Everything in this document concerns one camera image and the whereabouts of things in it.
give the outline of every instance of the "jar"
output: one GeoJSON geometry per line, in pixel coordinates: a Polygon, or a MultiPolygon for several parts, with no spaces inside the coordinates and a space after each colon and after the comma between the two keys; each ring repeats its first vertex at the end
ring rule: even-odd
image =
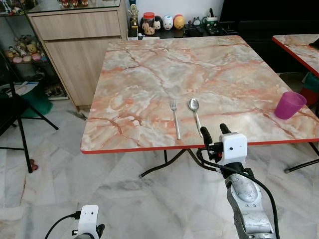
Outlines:
{"type": "Polygon", "coordinates": [[[155,28],[154,28],[154,21],[155,21],[155,14],[154,12],[145,12],[143,15],[143,26],[145,35],[154,35],[155,28]]]}

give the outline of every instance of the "black cable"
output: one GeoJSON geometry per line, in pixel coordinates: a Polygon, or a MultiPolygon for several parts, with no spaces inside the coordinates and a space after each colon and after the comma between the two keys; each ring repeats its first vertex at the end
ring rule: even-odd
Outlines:
{"type": "MultiPolygon", "coordinates": [[[[204,169],[207,169],[207,170],[210,170],[210,171],[216,171],[216,169],[214,168],[211,168],[211,167],[207,167],[205,165],[203,165],[201,162],[199,162],[196,158],[196,156],[194,155],[193,151],[191,149],[188,150],[188,152],[190,153],[190,155],[192,156],[193,160],[202,168],[204,169]]],[[[270,202],[271,202],[271,206],[273,208],[273,216],[274,216],[274,224],[275,224],[275,234],[276,234],[276,238],[277,239],[280,239],[279,237],[279,226],[278,226],[278,215],[277,215],[277,208],[276,208],[276,203],[275,203],[275,199],[273,197],[273,195],[271,194],[271,192],[269,191],[269,189],[263,184],[261,183],[260,181],[258,181],[257,179],[255,179],[254,177],[251,177],[249,176],[248,174],[246,173],[243,173],[243,172],[240,172],[240,171],[237,171],[236,169],[233,169],[233,168],[230,168],[230,167],[227,167],[227,166],[223,166],[223,165],[219,165],[219,164],[216,164],[216,163],[212,163],[212,162],[209,162],[209,161],[206,161],[205,159],[203,159],[202,155],[197,153],[196,154],[197,157],[200,156],[200,160],[210,166],[213,166],[213,167],[216,167],[216,168],[220,168],[220,169],[224,169],[224,170],[228,170],[228,171],[231,171],[233,173],[237,173],[239,175],[242,175],[248,179],[250,179],[251,181],[253,181],[254,183],[258,184],[260,187],[262,187],[265,192],[267,193],[269,199],[270,199],[270,202]]]]}
{"type": "Polygon", "coordinates": [[[73,214],[70,214],[70,215],[67,215],[67,216],[60,218],[59,220],[56,221],[55,224],[53,224],[53,226],[50,228],[50,230],[48,231],[48,233],[46,234],[44,239],[48,239],[51,231],[54,229],[54,227],[56,225],[58,225],[59,222],[61,222],[64,219],[67,219],[67,218],[74,218],[74,219],[78,220],[80,218],[80,215],[81,215],[81,211],[77,211],[76,213],[73,213],[73,214]]]}

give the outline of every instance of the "black tripod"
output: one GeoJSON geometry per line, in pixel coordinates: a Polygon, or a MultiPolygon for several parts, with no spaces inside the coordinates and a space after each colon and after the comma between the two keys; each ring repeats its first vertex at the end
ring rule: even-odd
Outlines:
{"type": "Polygon", "coordinates": [[[7,61],[5,60],[4,56],[2,55],[2,61],[0,61],[0,75],[7,79],[10,84],[10,89],[12,92],[12,97],[8,99],[2,99],[1,106],[4,107],[4,120],[3,125],[0,125],[0,135],[8,128],[10,125],[16,127],[14,124],[15,120],[18,122],[18,126],[20,129],[21,137],[22,137],[22,145],[23,148],[13,148],[13,147],[0,147],[0,149],[10,149],[10,150],[23,150],[25,154],[26,164],[28,167],[28,172],[32,173],[33,170],[38,169],[38,166],[34,163],[33,159],[30,159],[28,148],[26,145],[23,125],[21,119],[34,119],[34,120],[44,120],[49,125],[51,125],[54,129],[58,130],[59,128],[55,126],[51,121],[49,121],[44,115],[42,115],[37,109],[35,109],[32,105],[30,105],[27,101],[22,99],[19,95],[16,94],[14,89],[14,83],[11,78],[12,69],[9,67],[7,61]],[[32,118],[32,117],[21,117],[21,113],[23,113],[27,108],[30,108],[34,111],[39,118],[32,118]]]}

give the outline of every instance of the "purple cup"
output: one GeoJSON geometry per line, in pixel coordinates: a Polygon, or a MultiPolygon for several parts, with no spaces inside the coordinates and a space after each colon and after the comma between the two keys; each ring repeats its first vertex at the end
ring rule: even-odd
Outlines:
{"type": "Polygon", "coordinates": [[[275,115],[278,118],[287,120],[298,110],[300,110],[306,103],[307,100],[302,95],[291,91],[284,92],[275,109],[275,115]]]}

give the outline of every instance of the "white wall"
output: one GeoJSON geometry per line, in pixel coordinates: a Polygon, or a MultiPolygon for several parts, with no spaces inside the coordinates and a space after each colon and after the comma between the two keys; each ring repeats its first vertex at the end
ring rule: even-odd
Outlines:
{"type": "Polygon", "coordinates": [[[139,22],[144,12],[152,11],[155,15],[163,17],[164,15],[182,14],[186,23],[193,20],[194,17],[200,19],[208,14],[209,8],[213,9],[215,16],[220,16],[224,0],[136,0],[139,10],[139,22]]]}

